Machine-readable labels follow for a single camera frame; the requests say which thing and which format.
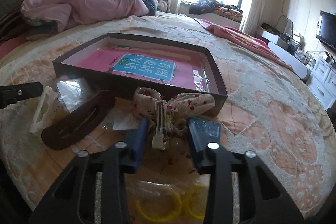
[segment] silver screw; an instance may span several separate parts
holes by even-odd
[[[114,145],[115,148],[118,148],[118,149],[123,149],[127,146],[127,143],[125,142],[118,142]]]
[[[218,149],[219,148],[219,144],[218,143],[208,143],[208,147],[210,149]]]
[[[255,158],[255,157],[257,156],[257,154],[256,154],[254,151],[251,151],[251,150],[246,151],[246,152],[245,152],[245,155],[246,155],[246,157],[248,157],[248,158]]]
[[[86,156],[89,155],[89,152],[88,152],[87,150],[81,150],[81,151],[78,152],[77,155],[78,155],[78,157],[80,157],[80,158],[85,158]]]

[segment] open box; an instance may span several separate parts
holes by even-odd
[[[168,101],[186,92],[211,94],[217,115],[227,91],[208,49],[133,34],[108,33],[53,61],[57,77],[85,78],[117,97],[132,100],[137,87],[157,90]]]

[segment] dresser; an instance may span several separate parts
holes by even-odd
[[[307,81],[307,86],[325,110],[336,100],[336,69],[319,58]]]

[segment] pile of clothes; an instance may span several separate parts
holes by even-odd
[[[243,11],[234,5],[225,5],[223,2],[217,0],[198,0],[198,2],[191,4],[189,14],[202,15],[206,13],[213,13],[223,15],[235,21],[241,22],[243,18]]]
[[[125,18],[154,16],[157,0],[24,0],[23,19],[34,26],[32,40],[60,33],[80,24]]]

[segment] television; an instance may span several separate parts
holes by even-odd
[[[336,51],[336,15],[321,11],[316,37]]]

